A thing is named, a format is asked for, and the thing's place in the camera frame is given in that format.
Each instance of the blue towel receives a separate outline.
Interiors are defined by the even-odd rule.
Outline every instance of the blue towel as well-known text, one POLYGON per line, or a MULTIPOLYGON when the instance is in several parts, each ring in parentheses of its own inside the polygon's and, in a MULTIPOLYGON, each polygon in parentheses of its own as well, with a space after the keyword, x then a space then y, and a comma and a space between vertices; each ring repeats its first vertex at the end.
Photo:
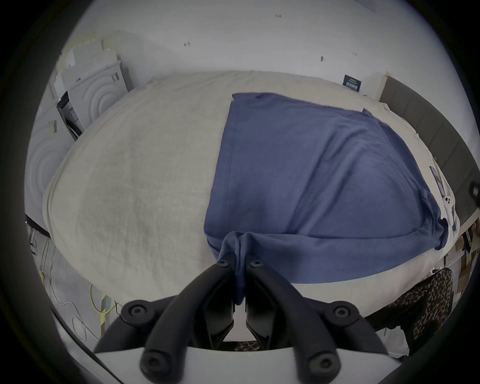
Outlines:
POLYGON ((291 283, 344 281, 442 248, 448 223, 403 140, 368 111, 234 94, 204 231, 291 283))

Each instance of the small sign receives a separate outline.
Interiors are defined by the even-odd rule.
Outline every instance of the small sign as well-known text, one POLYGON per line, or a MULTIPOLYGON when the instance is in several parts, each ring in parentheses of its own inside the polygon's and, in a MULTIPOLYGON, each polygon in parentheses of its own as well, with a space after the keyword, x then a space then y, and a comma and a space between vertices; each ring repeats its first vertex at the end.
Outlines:
POLYGON ((343 85, 353 89, 354 91, 360 91, 360 84, 360 80, 354 79, 353 77, 350 77, 348 75, 345 75, 345 77, 343 78, 343 85))

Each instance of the upholstered headboard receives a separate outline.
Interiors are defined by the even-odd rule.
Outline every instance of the upholstered headboard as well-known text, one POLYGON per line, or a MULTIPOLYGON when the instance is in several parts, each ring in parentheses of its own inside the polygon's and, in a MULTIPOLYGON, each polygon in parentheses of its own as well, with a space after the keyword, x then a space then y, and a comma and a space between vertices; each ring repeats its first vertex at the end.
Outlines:
POLYGON ((467 145, 450 122, 427 100, 393 77, 384 78, 380 102, 403 117, 419 134, 454 191, 456 212, 464 224, 477 210, 468 193, 480 170, 467 145))

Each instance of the yellow cable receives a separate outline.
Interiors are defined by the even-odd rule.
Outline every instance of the yellow cable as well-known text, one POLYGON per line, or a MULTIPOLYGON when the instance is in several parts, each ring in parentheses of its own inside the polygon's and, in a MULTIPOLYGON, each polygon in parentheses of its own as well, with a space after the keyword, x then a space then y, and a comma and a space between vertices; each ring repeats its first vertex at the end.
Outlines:
POLYGON ((110 312, 112 312, 112 310, 115 308, 115 305, 113 305, 108 311, 106 312, 102 312, 102 311, 99 311, 98 308, 95 306, 95 304, 93 303, 93 298, 92 298, 92 287, 93 287, 93 284, 90 284, 90 302, 92 303, 92 307, 95 311, 97 311, 98 313, 100 314, 109 314, 110 312))

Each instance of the white bedsheet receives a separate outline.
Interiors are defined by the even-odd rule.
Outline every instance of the white bedsheet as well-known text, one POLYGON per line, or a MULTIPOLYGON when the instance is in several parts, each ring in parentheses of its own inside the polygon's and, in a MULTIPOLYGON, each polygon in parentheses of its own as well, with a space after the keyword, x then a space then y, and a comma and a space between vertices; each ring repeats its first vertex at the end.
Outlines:
MULTIPOLYGON (((429 168, 436 167, 432 155, 413 128, 384 104, 323 79, 283 73, 210 72, 153 79, 93 123, 44 195, 44 221, 55 245, 114 300, 178 294, 214 263, 204 216, 231 95, 237 92, 274 92, 345 109, 366 108, 408 145, 447 217, 429 168)), ((459 228, 458 218, 454 220, 459 228)), ((419 282, 455 240, 450 231, 442 250, 377 275, 294 286, 313 299, 350 301, 366 316, 419 282)))

